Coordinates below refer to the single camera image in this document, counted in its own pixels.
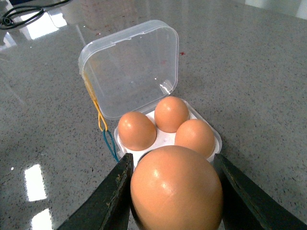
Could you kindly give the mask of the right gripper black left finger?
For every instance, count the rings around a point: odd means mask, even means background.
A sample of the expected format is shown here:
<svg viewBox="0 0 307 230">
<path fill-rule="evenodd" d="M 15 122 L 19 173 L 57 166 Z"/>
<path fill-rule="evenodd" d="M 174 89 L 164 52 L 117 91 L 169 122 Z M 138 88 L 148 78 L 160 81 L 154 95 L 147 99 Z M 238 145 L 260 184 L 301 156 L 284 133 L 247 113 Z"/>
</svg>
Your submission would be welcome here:
<svg viewBox="0 0 307 230">
<path fill-rule="evenodd" d="M 126 230 L 130 216 L 133 155 L 126 153 L 59 230 Z"/>
</svg>

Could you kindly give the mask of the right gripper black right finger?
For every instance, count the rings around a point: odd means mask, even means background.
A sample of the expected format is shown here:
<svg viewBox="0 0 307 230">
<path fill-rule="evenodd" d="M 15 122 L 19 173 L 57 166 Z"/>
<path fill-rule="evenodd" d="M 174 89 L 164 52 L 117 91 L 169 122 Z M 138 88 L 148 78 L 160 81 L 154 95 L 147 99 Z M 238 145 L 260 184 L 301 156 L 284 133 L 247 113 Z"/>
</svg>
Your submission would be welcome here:
<svg viewBox="0 0 307 230">
<path fill-rule="evenodd" d="M 307 225 L 287 211 L 222 154 L 213 166 L 224 194 L 226 230 L 305 230 Z"/>
</svg>

